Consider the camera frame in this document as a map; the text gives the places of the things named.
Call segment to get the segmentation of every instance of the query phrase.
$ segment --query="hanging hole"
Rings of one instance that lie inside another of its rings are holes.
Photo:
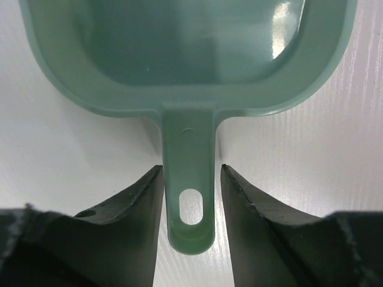
[[[203,199],[196,190],[184,190],[180,194],[180,217],[189,225],[197,224],[203,217]]]
[[[95,215],[96,212],[92,209],[88,209],[88,210],[84,210],[82,212],[80,212],[78,215],[76,215],[77,218],[83,218],[83,217],[90,217],[90,216],[93,216]]]

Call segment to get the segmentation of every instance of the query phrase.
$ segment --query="oval hole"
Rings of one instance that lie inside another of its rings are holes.
[[[196,190],[184,190],[180,194],[180,217],[189,225],[197,224],[203,217],[203,199]]]

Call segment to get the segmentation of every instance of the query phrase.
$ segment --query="plastic scoop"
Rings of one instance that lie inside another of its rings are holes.
[[[229,117],[291,108],[334,71],[357,0],[20,0],[32,51],[66,97],[162,131],[168,237],[185,254],[214,241],[214,147]],[[203,218],[180,218],[180,194]]]

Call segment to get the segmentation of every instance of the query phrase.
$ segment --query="white textured background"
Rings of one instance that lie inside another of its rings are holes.
[[[274,197],[319,216],[383,210],[382,57],[383,0],[359,0],[349,46],[327,84],[282,114],[225,121],[217,169],[230,164]],[[0,0],[0,133],[1,207],[28,201],[73,215],[161,163],[151,122],[93,115],[52,87],[29,49],[16,0]],[[233,286],[218,178],[215,192],[217,238],[202,255],[173,251],[163,216],[156,287]]]

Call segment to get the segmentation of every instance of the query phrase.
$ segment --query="white table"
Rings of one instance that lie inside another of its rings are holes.
[[[282,114],[233,118],[219,127],[217,174],[229,164],[314,215],[382,210],[382,54],[383,1],[359,0],[345,57],[319,92]],[[73,215],[162,161],[153,123],[91,114],[54,89],[29,49],[16,0],[0,1],[0,89],[1,207],[31,202]],[[217,238],[202,255],[169,246],[164,208],[156,287],[233,286],[218,177],[215,192]]]

